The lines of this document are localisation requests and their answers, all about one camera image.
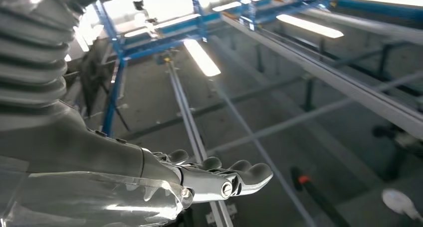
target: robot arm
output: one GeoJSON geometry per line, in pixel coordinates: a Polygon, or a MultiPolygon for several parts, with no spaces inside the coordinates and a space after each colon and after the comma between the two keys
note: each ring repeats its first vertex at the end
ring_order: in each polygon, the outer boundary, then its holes
{"type": "Polygon", "coordinates": [[[185,163],[86,128],[63,58],[96,0],[0,0],[0,220],[8,226],[155,226],[192,203],[257,192],[266,164],[185,163]]]}

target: metal rod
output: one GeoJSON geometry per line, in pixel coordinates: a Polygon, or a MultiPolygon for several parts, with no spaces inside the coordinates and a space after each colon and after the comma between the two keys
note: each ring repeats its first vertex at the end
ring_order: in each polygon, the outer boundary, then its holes
{"type": "MultiPolygon", "coordinates": [[[[277,38],[282,38],[283,40],[287,40],[287,41],[289,41],[289,42],[291,42],[291,43],[293,43],[297,46],[300,46],[301,48],[303,48],[303,49],[305,49],[309,52],[312,52],[316,55],[319,55],[319,57],[321,57],[321,58],[333,60],[333,61],[335,61],[332,64],[333,68],[340,68],[342,66],[347,65],[350,68],[355,69],[355,70],[357,70],[361,73],[364,73],[364,74],[366,74],[366,75],[368,75],[371,78],[374,78],[376,80],[383,81],[383,82],[391,81],[391,79],[389,77],[387,77],[386,75],[380,76],[377,73],[374,73],[373,71],[370,71],[366,68],[363,68],[359,65],[354,64],[354,62],[357,62],[357,61],[360,61],[360,60],[363,60],[363,59],[366,59],[366,58],[369,58],[369,57],[372,57],[374,55],[382,53],[383,48],[375,49],[375,50],[371,50],[371,51],[366,51],[366,52],[363,52],[363,53],[361,53],[357,56],[353,56],[353,57],[350,57],[350,58],[340,59],[339,57],[337,57],[337,56],[335,56],[331,53],[328,53],[328,52],[319,53],[318,48],[316,46],[309,44],[309,43],[305,43],[305,42],[303,42],[299,39],[296,39],[295,37],[287,36],[287,35],[279,33],[279,32],[278,32],[278,34],[275,34],[275,33],[272,33],[268,30],[265,30],[265,29],[260,29],[260,32],[265,33],[265,34],[270,34],[270,35],[275,36],[277,38]]],[[[404,41],[400,41],[400,42],[393,42],[393,43],[388,44],[388,45],[391,46],[391,50],[392,50],[393,48],[401,47],[401,46],[404,46],[406,44],[408,44],[408,43],[404,42],[404,41]]],[[[413,89],[411,87],[405,86],[405,85],[398,86],[397,89],[401,90],[401,91],[403,91],[403,92],[405,92],[409,95],[412,95],[412,96],[421,96],[422,95],[422,93],[420,91],[413,89]]]]}
{"type": "MultiPolygon", "coordinates": [[[[253,98],[255,96],[261,95],[263,93],[266,93],[266,92],[275,90],[277,88],[282,88],[284,86],[289,86],[291,84],[300,82],[302,80],[303,80],[303,78],[296,77],[296,78],[293,78],[293,79],[288,80],[288,81],[275,82],[275,83],[272,83],[272,84],[267,85],[265,87],[260,87],[260,88],[257,88],[255,90],[242,93],[240,95],[237,95],[235,97],[232,97],[230,100],[233,103],[239,103],[239,102],[248,100],[250,98],[253,98]]],[[[208,113],[211,113],[211,112],[220,110],[220,109],[224,108],[225,106],[226,106],[225,102],[224,101],[220,101],[219,103],[216,103],[216,104],[213,104],[213,105],[210,105],[210,106],[207,106],[207,107],[195,108],[195,110],[193,111],[193,116],[194,117],[200,117],[202,115],[205,115],[205,114],[208,114],[208,113]]],[[[151,127],[147,127],[145,129],[134,130],[131,133],[126,133],[125,135],[121,136],[120,138],[122,138],[124,140],[129,140],[129,141],[130,140],[134,140],[134,139],[140,138],[142,136],[151,134],[153,132],[160,131],[160,130],[162,130],[164,128],[168,128],[168,127],[177,125],[177,124],[182,123],[182,122],[183,122],[182,116],[181,117],[177,117],[177,118],[174,118],[172,120],[162,122],[161,124],[153,125],[151,127]]]]}
{"type": "Polygon", "coordinates": [[[382,48],[381,60],[379,62],[379,67],[378,67],[378,76],[380,78],[383,78],[385,76],[385,65],[388,60],[391,49],[392,49],[392,45],[389,45],[389,44],[385,45],[382,48]]]}
{"type": "MultiPolygon", "coordinates": [[[[232,102],[230,101],[230,99],[228,98],[228,96],[225,94],[225,92],[223,91],[223,89],[217,83],[216,79],[213,81],[213,84],[214,84],[214,87],[216,88],[217,93],[226,102],[226,104],[228,105],[229,109],[234,114],[234,116],[236,117],[236,119],[238,120],[238,122],[241,124],[241,126],[243,127],[243,129],[250,136],[253,135],[253,131],[248,126],[248,124],[246,123],[246,121],[244,120],[244,118],[241,116],[241,114],[238,112],[238,110],[235,108],[235,106],[232,104],[232,102]]],[[[260,154],[266,160],[267,164],[271,167],[271,169],[274,172],[276,178],[279,180],[280,184],[285,189],[285,191],[288,194],[288,196],[291,198],[291,200],[294,203],[294,205],[297,208],[297,210],[300,212],[300,214],[305,219],[307,225],[310,226],[310,227],[315,227],[316,224],[315,224],[313,218],[307,212],[307,210],[305,209],[305,207],[303,206],[303,204],[300,202],[300,200],[298,199],[298,197],[295,195],[293,189],[289,186],[287,180],[284,178],[284,176],[282,175],[282,173],[278,170],[278,168],[276,167],[276,165],[274,164],[274,162],[270,158],[269,154],[264,149],[264,147],[261,144],[261,142],[258,141],[256,138],[252,139],[252,141],[253,141],[254,145],[256,146],[256,148],[258,149],[258,151],[260,152],[260,154]]]]}
{"type": "Polygon", "coordinates": [[[337,227],[349,227],[350,225],[326,197],[314,186],[307,175],[304,175],[298,167],[292,167],[291,178],[297,191],[306,189],[311,198],[323,210],[337,227]]]}
{"type": "Polygon", "coordinates": [[[309,9],[303,13],[309,16],[324,19],[326,21],[333,21],[343,25],[348,25],[365,31],[373,32],[378,35],[391,36],[417,45],[423,45],[422,30],[368,20],[361,17],[334,14],[315,9],[309,9]]]}
{"type": "Polygon", "coordinates": [[[106,86],[104,85],[103,82],[100,82],[100,86],[104,90],[104,92],[106,93],[106,96],[109,99],[109,103],[111,103],[113,105],[113,108],[115,109],[116,114],[118,114],[119,119],[121,120],[121,122],[122,122],[123,126],[125,127],[125,129],[127,131],[131,131],[131,129],[128,126],[128,123],[125,121],[125,119],[123,118],[122,113],[120,112],[119,108],[116,106],[116,102],[111,99],[111,95],[109,95],[109,93],[110,93],[109,90],[107,90],[107,88],[106,88],[106,86]]]}
{"type": "Polygon", "coordinates": [[[108,104],[106,112],[104,114],[104,120],[101,128],[101,131],[106,133],[107,136],[112,135],[113,115],[115,111],[115,106],[113,105],[113,103],[116,103],[118,97],[120,81],[122,79],[122,72],[125,66],[126,62],[121,62],[120,60],[115,63],[115,68],[110,86],[110,97],[108,98],[108,104]]]}
{"type": "Polygon", "coordinates": [[[260,73],[264,73],[263,62],[261,61],[260,45],[255,46],[255,51],[257,53],[257,71],[260,73]]]}
{"type": "Polygon", "coordinates": [[[314,109],[313,107],[313,92],[314,92],[314,79],[311,77],[305,82],[305,103],[304,110],[309,112],[314,109]]]}
{"type": "Polygon", "coordinates": [[[184,120],[184,125],[185,125],[185,129],[187,130],[188,139],[190,140],[191,147],[192,147],[192,149],[194,151],[194,155],[196,157],[196,161],[198,163],[201,163],[202,157],[199,153],[198,144],[197,144],[197,141],[194,137],[194,134],[193,134],[193,131],[192,131],[192,126],[190,125],[190,121],[188,119],[188,115],[186,113],[186,109],[185,109],[185,106],[183,104],[183,100],[181,98],[181,93],[179,91],[179,87],[178,87],[177,82],[176,82],[175,69],[174,69],[174,67],[171,63],[168,63],[168,67],[169,67],[169,74],[170,74],[169,76],[170,76],[171,84],[172,84],[172,87],[173,87],[174,92],[175,92],[176,102],[178,103],[179,110],[181,111],[182,119],[184,120]]]}
{"type": "MultiPolygon", "coordinates": [[[[415,81],[415,80],[419,80],[421,78],[423,78],[423,71],[413,73],[411,75],[405,76],[403,78],[400,78],[398,80],[395,80],[395,81],[392,81],[392,82],[389,82],[389,83],[380,84],[380,85],[375,87],[375,90],[387,91],[387,90],[390,90],[392,88],[395,88],[398,85],[401,85],[401,84],[404,84],[404,83],[409,83],[409,82],[412,82],[412,81],[415,81]]],[[[293,127],[295,125],[298,125],[300,123],[309,121],[313,118],[316,118],[318,116],[321,116],[321,115],[329,113],[329,112],[332,112],[334,110],[337,110],[341,107],[347,106],[347,105],[352,104],[352,103],[354,103],[354,100],[352,100],[350,98],[345,98],[343,100],[340,100],[340,101],[334,102],[332,104],[323,106],[323,107],[316,109],[314,111],[304,113],[301,116],[297,116],[297,117],[291,118],[287,121],[281,122],[279,124],[264,128],[260,131],[255,132],[253,135],[242,137],[242,138],[239,138],[237,140],[231,141],[229,143],[214,147],[214,148],[208,150],[207,154],[212,155],[216,151],[225,151],[225,150],[228,150],[232,147],[248,143],[248,142],[252,141],[253,139],[262,138],[262,137],[274,134],[276,132],[279,132],[279,131],[288,129],[290,127],[293,127]]]]}
{"type": "MultiPolygon", "coordinates": [[[[207,159],[206,150],[201,140],[198,128],[194,122],[193,116],[190,112],[190,107],[186,95],[178,78],[178,75],[176,74],[175,67],[172,61],[168,62],[168,67],[171,83],[175,91],[175,97],[179,105],[181,115],[184,119],[185,128],[187,130],[194,155],[196,156],[197,162],[201,163],[205,159],[207,159]]],[[[215,202],[212,202],[210,203],[210,206],[217,227],[233,227],[232,221],[230,220],[230,215],[227,212],[226,205],[223,201],[218,202],[218,205],[215,202]]]]}
{"type": "Polygon", "coordinates": [[[237,21],[226,16],[221,16],[221,18],[247,36],[284,56],[287,60],[299,64],[304,70],[325,81],[341,93],[350,96],[376,114],[401,127],[412,136],[423,139],[423,115],[416,110],[370,89],[359,81],[315,60],[303,52],[295,50],[277,40],[272,40],[256,32],[249,31],[237,21]]]}

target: robotic hand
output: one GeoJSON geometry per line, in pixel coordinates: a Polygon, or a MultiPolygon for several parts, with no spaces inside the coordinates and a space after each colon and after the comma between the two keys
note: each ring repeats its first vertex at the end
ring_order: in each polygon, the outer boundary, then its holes
{"type": "Polygon", "coordinates": [[[221,161],[210,157],[202,163],[184,162],[188,155],[177,150],[170,155],[152,153],[162,165],[177,174],[184,191],[193,195],[193,203],[221,201],[232,196],[249,195],[259,191],[272,178],[273,173],[266,164],[252,166],[242,160],[228,169],[222,168],[221,161]]]}
{"type": "Polygon", "coordinates": [[[3,222],[17,227],[162,226],[193,203],[253,194],[273,176],[266,164],[238,161],[224,169],[216,157],[184,164],[188,155],[183,150],[169,155],[142,151],[140,178],[83,171],[26,176],[13,170],[22,166],[19,161],[0,157],[9,166],[8,172],[0,168],[3,179],[20,186],[13,190],[18,198],[3,222]]]}

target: blue steel beam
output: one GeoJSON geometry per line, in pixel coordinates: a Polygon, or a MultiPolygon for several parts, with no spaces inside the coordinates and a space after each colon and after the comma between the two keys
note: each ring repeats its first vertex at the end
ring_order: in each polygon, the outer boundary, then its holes
{"type": "Polygon", "coordinates": [[[104,119],[103,119],[103,127],[101,129],[101,131],[103,133],[105,133],[107,136],[111,136],[112,135],[112,124],[113,124],[113,116],[115,114],[115,105],[114,103],[116,103],[116,100],[118,98],[119,95],[119,87],[122,81],[122,75],[123,75],[123,69],[126,66],[126,62],[125,61],[116,61],[116,77],[114,79],[114,81],[112,81],[110,84],[110,88],[109,90],[111,90],[109,92],[109,96],[108,96],[108,105],[107,105],[107,109],[106,112],[104,114],[104,119]]]}
{"type": "Polygon", "coordinates": [[[121,61],[123,60],[123,49],[122,46],[120,44],[120,40],[117,34],[117,31],[115,29],[115,26],[112,22],[112,20],[110,20],[109,15],[106,12],[106,9],[103,5],[103,3],[98,0],[95,5],[94,5],[94,9],[98,15],[98,18],[100,19],[100,21],[103,23],[104,25],[104,29],[107,33],[107,35],[109,36],[110,42],[112,43],[113,49],[115,50],[116,54],[118,55],[118,57],[121,59],[121,61]]]}
{"type": "Polygon", "coordinates": [[[119,88],[122,80],[122,73],[123,69],[126,66],[126,61],[124,59],[124,52],[122,49],[122,46],[120,45],[120,40],[117,35],[117,31],[115,29],[115,26],[112,22],[112,20],[109,18],[109,15],[107,14],[107,11],[101,1],[97,1],[94,5],[94,9],[101,20],[101,22],[104,25],[104,29],[106,30],[107,35],[110,38],[110,42],[112,43],[113,49],[115,50],[118,61],[116,62],[117,70],[116,70],[116,76],[112,77],[112,82],[110,84],[110,93],[107,98],[107,108],[104,114],[103,119],[103,126],[102,126],[102,132],[104,132],[107,136],[112,135],[112,124],[113,124],[113,115],[115,113],[115,106],[116,106],[116,100],[118,98],[119,88]]]}
{"type": "Polygon", "coordinates": [[[199,0],[193,0],[194,13],[199,14],[200,16],[196,18],[198,28],[200,29],[200,35],[203,36],[203,41],[207,41],[207,27],[204,22],[204,11],[201,7],[199,0]]]}
{"type": "Polygon", "coordinates": [[[199,34],[186,36],[183,39],[178,39],[178,40],[174,40],[174,41],[171,41],[171,42],[166,42],[164,44],[154,46],[154,47],[151,47],[149,49],[144,49],[144,50],[138,51],[138,52],[134,51],[133,53],[128,54],[128,58],[129,59],[137,59],[137,58],[140,58],[140,57],[143,57],[143,56],[152,55],[152,54],[155,54],[155,53],[166,51],[170,48],[177,47],[177,46],[181,45],[182,43],[184,43],[184,41],[187,40],[187,39],[200,40],[202,38],[203,38],[203,36],[201,36],[199,34]]]}
{"type": "Polygon", "coordinates": [[[194,36],[194,35],[198,35],[199,34],[199,30],[195,29],[195,30],[191,30],[191,31],[187,31],[184,33],[180,33],[177,35],[173,35],[170,37],[165,37],[162,39],[158,39],[156,41],[151,41],[148,42],[146,44],[140,45],[140,46],[136,46],[136,47],[132,47],[129,49],[125,50],[125,56],[130,56],[133,55],[134,53],[139,53],[145,50],[154,50],[154,48],[157,48],[161,45],[165,45],[166,43],[171,43],[174,41],[178,41],[178,40],[186,40],[188,37],[190,36],[194,36]]]}
{"type": "Polygon", "coordinates": [[[299,13],[310,8],[315,8],[320,4],[322,4],[321,0],[299,0],[287,5],[271,7],[257,12],[256,23],[270,22],[275,20],[278,15],[299,13]]]}

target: metal rail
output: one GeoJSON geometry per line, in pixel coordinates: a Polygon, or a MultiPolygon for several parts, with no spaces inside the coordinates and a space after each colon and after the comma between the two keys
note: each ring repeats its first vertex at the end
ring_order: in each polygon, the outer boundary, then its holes
{"type": "Polygon", "coordinates": [[[378,35],[395,37],[400,40],[409,41],[417,45],[423,45],[423,31],[389,24],[380,21],[373,21],[364,18],[356,18],[349,15],[334,14],[330,12],[309,9],[303,12],[306,15],[321,18],[327,21],[337,22],[339,24],[352,26],[365,31],[373,32],[378,35]]]}
{"type": "Polygon", "coordinates": [[[280,43],[264,37],[256,32],[247,30],[242,24],[226,16],[221,17],[225,22],[245,33],[269,49],[279,53],[286,59],[299,64],[304,70],[317,78],[325,81],[338,91],[351,97],[355,101],[366,106],[376,114],[386,118],[395,125],[401,127],[414,137],[423,139],[423,115],[411,108],[404,106],[388,96],[378,93],[360,82],[346,76],[330,66],[315,60],[314,58],[280,43]]]}
{"type": "MultiPolygon", "coordinates": [[[[272,90],[275,90],[275,89],[278,89],[278,88],[289,86],[291,84],[297,83],[297,82],[302,81],[302,80],[303,80],[303,78],[296,77],[296,78],[293,78],[293,79],[288,80],[288,81],[279,81],[279,82],[271,83],[268,86],[260,87],[260,88],[254,89],[252,91],[248,91],[248,92],[245,92],[243,94],[231,97],[230,100],[233,103],[239,103],[239,102],[248,100],[250,98],[253,98],[255,96],[261,95],[263,93],[267,93],[269,91],[272,91],[272,90]]],[[[192,114],[193,114],[193,117],[196,118],[196,117],[200,117],[200,116],[203,116],[205,114],[220,110],[220,109],[224,108],[225,106],[226,106],[225,102],[221,101],[219,103],[216,103],[216,104],[213,104],[213,105],[210,105],[210,106],[195,108],[195,110],[192,111],[192,114]]],[[[177,118],[174,118],[172,120],[162,122],[161,124],[156,124],[156,125],[153,125],[151,127],[147,127],[147,128],[140,129],[140,130],[134,130],[132,132],[126,133],[125,135],[121,136],[120,138],[125,139],[125,140],[129,140],[129,141],[134,140],[134,139],[140,138],[142,136],[148,135],[150,133],[153,133],[155,131],[160,131],[164,128],[171,127],[171,126],[177,125],[177,124],[182,123],[182,122],[183,122],[182,116],[177,117],[177,118]]]]}
{"type": "MultiPolygon", "coordinates": [[[[256,82],[261,85],[268,84],[269,80],[265,76],[260,75],[248,62],[239,57],[235,52],[231,51],[230,48],[226,47],[219,38],[212,36],[210,40],[211,44],[217,45],[216,50],[222,51],[223,55],[230,57],[230,61],[233,61],[236,64],[235,66],[239,66],[245,70],[246,73],[251,76],[251,78],[256,80],[256,82]]],[[[284,92],[275,90],[271,93],[270,96],[273,97],[276,103],[288,111],[292,116],[297,117],[304,115],[304,110],[301,109],[284,92]]],[[[373,186],[383,182],[374,173],[374,171],[372,171],[363,161],[361,161],[350,149],[334,138],[319,123],[308,120],[303,124],[303,127],[318,142],[320,142],[328,152],[330,152],[334,157],[341,161],[350,171],[350,173],[355,175],[357,179],[360,180],[367,188],[371,189],[373,186]]]]}
{"type": "MultiPolygon", "coordinates": [[[[233,103],[230,101],[229,97],[223,91],[222,87],[218,84],[217,78],[215,78],[212,83],[213,83],[213,86],[215,87],[216,92],[218,93],[218,95],[221,97],[221,99],[223,99],[226,102],[226,104],[228,105],[229,109],[234,114],[234,116],[236,117],[236,119],[238,120],[238,122],[241,124],[241,126],[243,127],[243,129],[247,132],[247,134],[249,136],[253,135],[253,131],[251,130],[251,128],[249,127],[249,125],[247,124],[247,122],[244,120],[244,118],[241,116],[241,114],[235,108],[235,106],[233,105],[233,103]]],[[[294,203],[295,207],[297,208],[298,212],[300,212],[300,214],[305,219],[307,225],[310,226],[310,227],[315,227],[316,224],[313,221],[312,216],[309,214],[309,212],[305,209],[305,207],[300,202],[300,200],[298,199],[298,197],[295,195],[293,189],[289,186],[287,180],[284,178],[284,176],[282,175],[282,173],[278,170],[278,168],[276,167],[276,165],[274,164],[274,162],[270,158],[269,154],[264,149],[264,147],[261,144],[261,142],[257,138],[252,139],[252,142],[257,147],[258,151],[263,156],[263,158],[266,160],[267,164],[271,167],[271,169],[274,172],[276,178],[279,180],[280,184],[282,185],[282,187],[284,188],[284,190],[286,191],[286,193],[288,194],[288,196],[291,198],[291,200],[294,203]]]]}
{"type": "MultiPolygon", "coordinates": [[[[168,62],[169,76],[171,79],[172,87],[175,92],[176,101],[181,111],[184,125],[187,130],[188,138],[198,163],[203,162],[207,159],[206,150],[200,137],[198,128],[194,122],[193,116],[190,112],[190,107],[187,101],[187,97],[182,88],[181,82],[176,74],[175,67],[172,61],[168,62]]],[[[230,215],[226,209],[226,205],[223,201],[211,202],[211,210],[213,212],[214,220],[216,221],[217,227],[233,227],[230,215]]]]}
{"type": "MultiPolygon", "coordinates": [[[[390,89],[395,88],[396,86],[399,86],[399,85],[402,85],[402,84],[405,84],[405,83],[409,83],[409,82],[412,82],[412,81],[416,81],[416,80],[419,80],[421,78],[423,78],[423,71],[410,74],[408,76],[405,76],[403,78],[400,78],[400,79],[392,81],[392,82],[380,84],[380,85],[375,87],[375,90],[381,91],[381,92],[382,91],[388,91],[390,89]]],[[[207,154],[212,155],[216,151],[225,151],[225,150],[228,150],[232,147],[248,143],[248,142],[252,141],[253,139],[262,138],[262,137],[274,134],[276,132],[279,132],[279,131],[288,129],[290,127],[293,127],[295,125],[301,124],[303,122],[310,121],[311,119],[314,119],[314,118],[321,116],[323,114],[335,111],[339,108],[345,107],[345,106],[350,105],[352,103],[354,103],[354,100],[352,100],[350,98],[345,98],[343,100],[340,100],[340,101],[334,102],[332,104],[323,106],[323,107],[316,109],[314,111],[310,111],[310,112],[304,113],[303,115],[291,118],[291,119],[284,121],[284,122],[281,122],[279,124],[264,128],[260,131],[255,132],[253,135],[242,137],[242,138],[239,138],[237,140],[231,141],[229,143],[211,148],[210,150],[207,151],[207,154]]]]}

